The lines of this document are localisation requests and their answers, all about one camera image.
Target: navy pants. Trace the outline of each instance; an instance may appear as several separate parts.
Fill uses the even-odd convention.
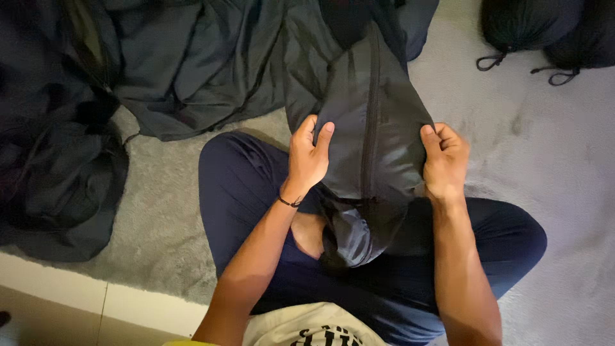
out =
[[[288,154],[250,135],[227,132],[205,145],[199,161],[200,212],[218,276],[276,200],[287,174]],[[318,203],[310,192],[299,211],[318,213]],[[468,198],[467,208],[481,263],[500,298],[540,260],[546,235],[512,204]],[[275,275],[252,313],[333,302],[392,345],[425,345],[441,335],[431,204],[418,198],[408,209],[393,246],[342,275],[303,254],[288,232]]]

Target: stuff sack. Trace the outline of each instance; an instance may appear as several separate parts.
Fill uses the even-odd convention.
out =
[[[476,60],[488,71],[508,53],[542,49],[557,42],[579,23],[583,0],[484,0],[481,27],[489,44],[500,54]],[[483,60],[494,60],[484,66]]]
[[[433,123],[375,22],[328,70],[314,134],[335,123],[318,185],[328,220],[320,260],[356,267],[380,255],[404,220],[426,159],[420,129]]]
[[[0,148],[3,160],[18,159],[18,146]],[[66,121],[47,128],[2,206],[0,243],[42,260],[91,259],[111,238],[127,173],[128,156],[111,124]]]
[[[545,47],[544,52],[553,66],[532,70],[558,68],[549,78],[552,86],[570,82],[581,68],[615,66],[615,2],[613,0],[586,0],[579,26],[556,43]]]

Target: black bracelet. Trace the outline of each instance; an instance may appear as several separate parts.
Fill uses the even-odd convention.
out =
[[[299,202],[295,201],[294,203],[288,203],[285,200],[283,200],[282,197],[280,197],[280,196],[277,197],[277,200],[282,202],[282,203],[284,203],[284,204],[286,204],[287,206],[291,206],[293,208],[299,208],[299,204],[301,204],[300,201]]]

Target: black lettering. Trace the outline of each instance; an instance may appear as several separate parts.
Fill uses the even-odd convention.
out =
[[[342,346],[348,346],[348,340],[350,340],[349,336],[340,335],[339,338],[342,339]]]
[[[327,342],[325,343],[325,346],[333,345],[333,339],[334,338],[335,338],[335,333],[334,332],[325,331],[325,340],[327,340]]]

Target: white floor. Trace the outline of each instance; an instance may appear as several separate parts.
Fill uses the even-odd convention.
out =
[[[207,311],[206,305],[107,283],[56,268],[43,267],[4,253],[0,253],[0,286],[87,312],[86,317],[80,319],[86,320],[87,316],[92,316],[91,324],[96,325],[91,328],[81,328],[82,334],[79,337],[83,337],[84,341],[87,340],[88,344],[96,340],[96,345],[103,343],[101,340],[107,332],[106,326],[113,325],[105,321],[119,320],[178,336],[191,337]],[[31,310],[43,305],[38,303],[33,307],[24,302],[23,308],[15,309],[15,298],[11,302],[7,302],[6,299],[8,298],[3,299],[0,296],[0,310],[3,305],[8,306],[9,303],[14,310]],[[50,329],[54,328],[54,323],[61,322],[53,318],[47,318],[43,322],[46,328]],[[17,345],[17,337],[18,331],[16,332],[15,328],[1,328],[0,346]]]

